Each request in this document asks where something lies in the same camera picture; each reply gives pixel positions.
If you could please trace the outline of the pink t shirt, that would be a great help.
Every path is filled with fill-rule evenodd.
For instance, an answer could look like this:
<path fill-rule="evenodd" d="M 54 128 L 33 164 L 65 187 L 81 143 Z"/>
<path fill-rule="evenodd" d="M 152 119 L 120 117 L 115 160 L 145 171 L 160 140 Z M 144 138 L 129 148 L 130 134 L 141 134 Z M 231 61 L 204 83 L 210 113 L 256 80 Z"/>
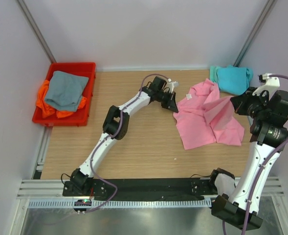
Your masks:
<path fill-rule="evenodd" d="M 244 127 L 233 117 L 230 99 L 220 97 L 218 85 L 209 79 L 190 88 L 173 114 L 185 150 L 212 143 L 242 145 Z"/>

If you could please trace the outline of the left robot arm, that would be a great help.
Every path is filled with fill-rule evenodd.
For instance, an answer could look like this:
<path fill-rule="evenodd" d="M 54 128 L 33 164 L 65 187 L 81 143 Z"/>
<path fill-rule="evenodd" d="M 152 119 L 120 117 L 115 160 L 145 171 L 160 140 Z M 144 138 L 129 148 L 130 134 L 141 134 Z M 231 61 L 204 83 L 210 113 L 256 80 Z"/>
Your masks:
<path fill-rule="evenodd" d="M 120 106 L 112 105 L 102 126 L 102 134 L 97 145 L 91 151 L 87 159 L 75 169 L 69 177 L 69 181 L 63 182 L 63 195 L 75 194 L 85 196 L 92 190 L 92 181 L 96 176 L 96 170 L 100 166 L 109 150 L 123 139 L 127 133 L 130 117 L 140 109 L 156 101 L 161 107 L 177 113 L 176 92 L 179 85 L 177 81 L 161 74 L 153 74 L 153 81 L 144 85 L 142 81 L 139 91 L 126 103 Z"/>

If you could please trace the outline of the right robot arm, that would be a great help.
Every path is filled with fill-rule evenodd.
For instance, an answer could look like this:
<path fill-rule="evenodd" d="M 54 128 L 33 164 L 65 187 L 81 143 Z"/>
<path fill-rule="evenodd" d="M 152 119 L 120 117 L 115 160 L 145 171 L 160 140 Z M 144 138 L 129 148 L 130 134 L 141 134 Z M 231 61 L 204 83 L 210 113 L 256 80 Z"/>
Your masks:
<path fill-rule="evenodd" d="M 235 113 L 253 119 L 246 167 L 239 182 L 228 171 L 213 170 L 208 189 L 217 198 L 212 202 L 211 214 L 223 224 L 228 223 L 242 231 L 261 227 L 258 216 L 261 193 L 275 161 L 288 142 L 288 92 L 278 90 L 273 96 L 268 91 L 254 95 L 255 88 L 230 99 Z"/>

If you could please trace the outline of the teal folded t shirt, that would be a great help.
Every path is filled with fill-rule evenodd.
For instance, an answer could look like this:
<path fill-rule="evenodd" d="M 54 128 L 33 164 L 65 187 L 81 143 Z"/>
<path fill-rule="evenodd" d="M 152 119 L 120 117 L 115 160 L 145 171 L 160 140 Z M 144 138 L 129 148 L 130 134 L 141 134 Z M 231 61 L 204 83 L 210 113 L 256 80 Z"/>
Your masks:
<path fill-rule="evenodd" d="M 217 83 L 222 92 L 242 95 L 249 87 L 253 78 L 253 70 L 247 67 L 227 67 L 211 66 L 209 69 L 209 79 Z"/>

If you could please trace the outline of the grey t shirt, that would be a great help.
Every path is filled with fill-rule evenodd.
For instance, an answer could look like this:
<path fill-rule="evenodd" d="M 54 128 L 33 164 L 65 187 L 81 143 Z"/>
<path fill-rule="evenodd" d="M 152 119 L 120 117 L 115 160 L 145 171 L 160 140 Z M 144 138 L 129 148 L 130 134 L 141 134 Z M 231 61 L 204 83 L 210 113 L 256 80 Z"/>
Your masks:
<path fill-rule="evenodd" d="M 88 81 L 88 77 L 55 71 L 44 101 L 58 111 L 76 112 Z"/>

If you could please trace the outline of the orange t shirt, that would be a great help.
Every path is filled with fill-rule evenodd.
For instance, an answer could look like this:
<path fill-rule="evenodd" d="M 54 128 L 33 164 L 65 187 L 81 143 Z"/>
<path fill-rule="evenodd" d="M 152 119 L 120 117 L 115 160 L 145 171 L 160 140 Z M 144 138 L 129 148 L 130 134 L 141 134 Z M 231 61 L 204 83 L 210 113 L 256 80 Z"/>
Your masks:
<path fill-rule="evenodd" d="M 56 114 L 57 118 L 66 118 L 73 115 L 75 112 L 71 111 L 59 111 L 47 104 L 44 100 L 45 95 L 49 88 L 49 81 L 45 80 L 41 87 L 39 88 L 36 100 L 36 106 L 42 111 L 42 118 L 47 118 L 53 114 Z"/>

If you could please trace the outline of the right corner metal post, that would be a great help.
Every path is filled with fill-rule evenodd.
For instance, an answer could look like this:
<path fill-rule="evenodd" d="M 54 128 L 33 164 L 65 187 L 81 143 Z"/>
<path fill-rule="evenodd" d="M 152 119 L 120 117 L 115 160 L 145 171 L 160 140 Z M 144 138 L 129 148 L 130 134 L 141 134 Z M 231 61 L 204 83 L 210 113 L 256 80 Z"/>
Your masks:
<path fill-rule="evenodd" d="M 264 7 L 262 8 L 252 30 L 250 31 L 247 39 L 242 46 L 239 55 L 237 56 L 233 66 L 239 67 L 245 58 L 248 50 L 252 46 L 254 40 L 257 38 L 259 32 L 261 31 L 264 23 L 266 22 L 267 18 L 271 14 L 273 8 L 275 7 L 277 0 L 267 0 Z"/>

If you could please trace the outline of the corner metal post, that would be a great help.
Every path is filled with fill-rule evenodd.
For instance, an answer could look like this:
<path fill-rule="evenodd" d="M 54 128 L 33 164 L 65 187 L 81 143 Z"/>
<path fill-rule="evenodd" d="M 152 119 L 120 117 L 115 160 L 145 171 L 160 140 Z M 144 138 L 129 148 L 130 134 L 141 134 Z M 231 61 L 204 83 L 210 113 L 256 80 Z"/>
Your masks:
<path fill-rule="evenodd" d="M 42 35 L 34 17 L 32 16 L 31 11 L 29 10 L 28 6 L 26 5 L 24 0 L 16 0 L 17 5 L 19 6 L 23 16 L 25 17 L 27 23 L 29 24 L 32 32 L 34 33 L 36 39 L 38 40 L 39 44 L 41 45 L 44 53 L 48 57 L 51 63 L 56 63 L 56 59 L 50 50 L 44 36 Z"/>
<path fill-rule="evenodd" d="M 259 32 L 261 31 L 264 23 L 266 22 L 267 18 L 271 14 L 273 8 L 275 7 L 277 0 L 267 0 L 264 7 L 262 8 L 252 30 L 250 31 L 247 39 L 242 46 L 239 55 L 237 56 L 233 66 L 239 67 L 245 58 L 248 50 L 252 46 L 254 40 L 257 38 Z"/>

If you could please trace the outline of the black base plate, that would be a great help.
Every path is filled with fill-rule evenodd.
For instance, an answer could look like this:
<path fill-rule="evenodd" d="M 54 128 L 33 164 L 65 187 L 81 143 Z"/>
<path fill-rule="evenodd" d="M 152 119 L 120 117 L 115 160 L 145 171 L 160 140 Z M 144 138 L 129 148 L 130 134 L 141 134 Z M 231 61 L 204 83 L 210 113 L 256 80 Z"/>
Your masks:
<path fill-rule="evenodd" d="M 96 200 L 107 200 L 114 195 L 115 201 L 154 201 L 162 197 L 198 198 L 215 195 L 217 188 L 209 178 L 155 178 L 155 179 L 87 179 L 87 185 L 78 189 L 66 181 L 63 196 L 94 196 Z"/>

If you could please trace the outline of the left corner metal post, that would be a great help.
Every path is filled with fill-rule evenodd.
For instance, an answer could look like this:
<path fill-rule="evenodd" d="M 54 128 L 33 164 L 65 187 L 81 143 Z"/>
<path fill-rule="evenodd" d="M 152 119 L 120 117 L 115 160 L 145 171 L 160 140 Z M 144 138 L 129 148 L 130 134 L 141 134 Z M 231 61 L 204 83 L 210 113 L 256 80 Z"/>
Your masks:
<path fill-rule="evenodd" d="M 28 6 L 26 5 L 24 0 L 16 0 L 17 5 L 19 6 L 23 16 L 25 17 L 27 23 L 29 24 L 32 32 L 34 33 L 36 39 L 38 40 L 39 44 L 41 45 L 44 53 L 48 57 L 51 63 L 56 63 L 56 59 L 50 50 L 44 36 L 42 35 L 34 17 L 32 16 L 31 11 L 29 10 Z"/>

